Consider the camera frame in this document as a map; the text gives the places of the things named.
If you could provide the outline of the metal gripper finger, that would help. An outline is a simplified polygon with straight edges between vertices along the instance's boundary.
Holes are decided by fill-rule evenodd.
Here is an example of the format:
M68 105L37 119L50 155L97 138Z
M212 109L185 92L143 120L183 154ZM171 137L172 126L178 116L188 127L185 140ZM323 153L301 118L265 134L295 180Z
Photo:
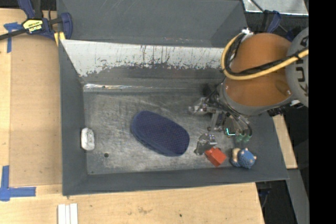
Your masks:
M188 107L188 112L193 115L205 115L211 113L211 109L208 104L208 98L200 98L197 100Z
M210 150L215 145L217 145L215 135L211 133L205 133L198 138L194 153L196 155L203 155L206 151Z

